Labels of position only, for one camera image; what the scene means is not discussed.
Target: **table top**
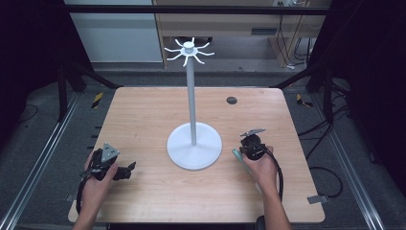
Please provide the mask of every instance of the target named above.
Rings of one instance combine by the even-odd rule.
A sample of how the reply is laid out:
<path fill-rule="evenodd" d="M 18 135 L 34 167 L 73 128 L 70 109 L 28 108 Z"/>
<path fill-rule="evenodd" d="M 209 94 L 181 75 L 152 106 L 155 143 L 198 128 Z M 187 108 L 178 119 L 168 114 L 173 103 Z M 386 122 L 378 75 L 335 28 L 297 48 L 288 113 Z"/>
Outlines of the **table top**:
<path fill-rule="evenodd" d="M 237 98 L 228 104 L 227 98 Z M 274 147 L 283 172 L 283 207 L 291 222 L 321 222 L 320 203 L 285 98 L 273 88 L 195 88 L 196 121 L 216 129 L 222 152 L 208 168 L 187 171 L 167 152 L 171 132 L 190 121 L 186 87 L 123 87 L 113 98 L 96 149 L 120 151 L 119 166 L 137 161 L 131 178 L 112 182 L 98 222 L 255 222 L 263 215 L 251 175 L 232 153 L 254 128 Z M 69 220 L 77 218 L 75 203 Z"/>

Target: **round white base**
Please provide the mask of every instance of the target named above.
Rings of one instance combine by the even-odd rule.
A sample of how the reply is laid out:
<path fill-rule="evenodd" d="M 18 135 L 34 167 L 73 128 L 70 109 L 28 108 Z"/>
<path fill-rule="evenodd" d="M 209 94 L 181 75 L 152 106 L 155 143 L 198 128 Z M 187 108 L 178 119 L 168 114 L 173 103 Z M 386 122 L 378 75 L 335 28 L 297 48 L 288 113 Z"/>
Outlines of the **round white base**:
<path fill-rule="evenodd" d="M 212 165 L 221 153 L 221 138 L 209 125 L 196 123 L 196 146 L 192 145 L 191 124 L 177 127 L 169 136 L 170 159 L 179 167 L 198 171 Z"/>

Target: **black horizontal bar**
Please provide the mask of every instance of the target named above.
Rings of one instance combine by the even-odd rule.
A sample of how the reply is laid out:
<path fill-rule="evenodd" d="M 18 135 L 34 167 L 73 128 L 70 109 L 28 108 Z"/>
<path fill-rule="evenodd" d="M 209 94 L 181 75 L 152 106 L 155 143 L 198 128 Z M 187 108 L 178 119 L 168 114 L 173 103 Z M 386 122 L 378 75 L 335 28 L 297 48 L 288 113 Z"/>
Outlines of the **black horizontal bar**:
<path fill-rule="evenodd" d="M 242 7 L 242 6 L 129 6 L 129 5 L 48 5 L 47 9 L 87 13 L 203 13 L 203 14 L 277 14 L 328 15 L 348 9 L 305 7 Z"/>

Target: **white panel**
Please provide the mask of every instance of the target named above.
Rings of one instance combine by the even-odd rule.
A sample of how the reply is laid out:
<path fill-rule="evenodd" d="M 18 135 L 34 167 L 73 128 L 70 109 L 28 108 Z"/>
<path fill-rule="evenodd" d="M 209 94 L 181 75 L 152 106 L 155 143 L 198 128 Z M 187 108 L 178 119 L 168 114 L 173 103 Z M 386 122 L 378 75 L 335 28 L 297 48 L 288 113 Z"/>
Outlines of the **white panel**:
<path fill-rule="evenodd" d="M 65 0 L 66 4 L 151 5 L 150 0 Z M 152 13 L 71 13 L 92 62 L 162 62 Z"/>

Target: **human arm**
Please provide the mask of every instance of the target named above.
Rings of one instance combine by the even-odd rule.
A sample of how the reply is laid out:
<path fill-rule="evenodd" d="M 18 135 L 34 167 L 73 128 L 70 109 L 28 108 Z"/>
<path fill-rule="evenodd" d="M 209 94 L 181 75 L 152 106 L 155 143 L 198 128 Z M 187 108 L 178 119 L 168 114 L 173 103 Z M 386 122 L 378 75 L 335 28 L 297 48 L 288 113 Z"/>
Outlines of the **human arm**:
<path fill-rule="evenodd" d="M 277 168 L 271 157 L 264 154 L 259 160 L 253 161 L 242 154 L 242 160 L 262 192 L 266 230 L 292 229 L 278 194 Z"/>
<path fill-rule="evenodd" d="M 84 165 L 85 169 L 89 165 L 92 155 L 93 153 L 89 155 L 86 164 Z M 92 229 L 96 221 L 96 216 L 107 196 L 110 182 L 113 180 L 117 169 L 118 165 L 117 163 L 114 163 L 111 165 L 102 181 L 99 181 L 93 176 L 86 181 L 81 194 L 81 210 L 73 227 L 74 230 Z"/>

